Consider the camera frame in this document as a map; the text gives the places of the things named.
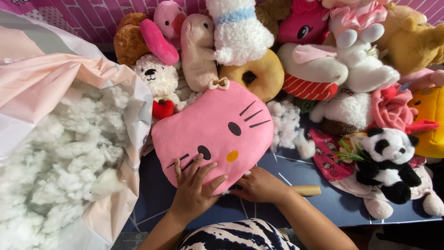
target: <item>yellow oval nose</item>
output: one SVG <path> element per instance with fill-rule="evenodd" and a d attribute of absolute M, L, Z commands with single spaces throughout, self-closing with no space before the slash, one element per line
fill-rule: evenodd
<path fill-rule="evenodd" d="M 238 151 L 231 151 L 227 156 L 226 156 L 226 161 L 227 162 L 232 162 L 234 160 L 236 160 L 239 156 L 239 152 Z"/>

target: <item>black oval eye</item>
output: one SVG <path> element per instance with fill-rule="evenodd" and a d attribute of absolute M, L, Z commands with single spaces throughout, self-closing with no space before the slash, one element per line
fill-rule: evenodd
<path fill-rule="evenodd" d="M 200 145 L 199 147 L 197 147 L 197 152 L 203 154 L 204 160 L 211 159 L 210 151 L 205 146 Z"/>
<path fill-rule="evenodd" d="M 302 39 L 304 38 L 308 32 L 309 32 L 310 28 L 308 27 L 308 25 L 304 25 L 299 29 L 299 32 L 297 33 L 297 38 L 298 39 Z"/>
<path fill-rule="evenodd" d="M 237 125 L 234 122 L 230 122 L 228 123 L 228 129 L 233 133 L 233 135 L 235 136 L 240 136 L 242 131 L 241 128 L 239 127 L 239 125 Z"/>

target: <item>pink wall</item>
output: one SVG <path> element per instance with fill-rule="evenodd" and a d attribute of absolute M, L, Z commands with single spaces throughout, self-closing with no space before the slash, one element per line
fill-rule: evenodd
<path fill-rule="evenodd" d="M 17 14 L 31 16 L 35 10 L 43 14 L 41 7 L 56 9 L 65 22 L 49 24 L 77 33 L 87 41 L 94 43 L 112 43 L 116 25 L 125 14 L 131 12 L 148 13 L 151 17 L 159 2 L 165 0 L 0 0 L 0 8 Z M 199 13 L 205 9 L 205 0 L 174 0 L 184 7 L 187 13 Z M 398 5 L 408 5 L 429 19 L 429 23 L 437 25 L 444 22 L 444 0 L 393 0 Z"/>

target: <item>red striped plush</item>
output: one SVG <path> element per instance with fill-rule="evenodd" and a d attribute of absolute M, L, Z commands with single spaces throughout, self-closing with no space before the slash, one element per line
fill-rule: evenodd
<path fill-rule="evenodd" d="M 285 73 L 282 90 L 301 99 L 322 101 L 336 94 L 337 85 L 329 82 L 305 81 Z"/>

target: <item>dark blue table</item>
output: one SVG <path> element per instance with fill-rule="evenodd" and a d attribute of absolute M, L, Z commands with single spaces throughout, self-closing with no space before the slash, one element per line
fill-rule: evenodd
<path fill-rule="evenodd" d="M 301 117 L 303 127 L 313 125 L 306 122 L 307 120 L 307 116 Z M 391 203 L 393 215 L 385 220 L 376 220 L 368 214 L 362 198 L 330 185 L 312 159 L 301 160 L 295 149 L 279 149 L 276 154 L 268 151 L 260 159 L 258 166 L 289 185 L 319 185 L 322 194 L 307 197 L 307 200 L 337 226 L 441 220 L 441 217 L 433 217 L 424 212 L 423 199 L 409 201 L 403 205 Z M 176 188 L 163 174 L 155 151 L 142 158 L 139 173 L 140 196 L 123 232 L 151 231 L 170 207 L 176 192 Z M 284 216 L 272 204 L 256 204 L 226 195 L 187 228 L 192 230 L 214 223 L 234 222 L 246 218 L 260 218 L 280 228 L 289 226 Z"/>

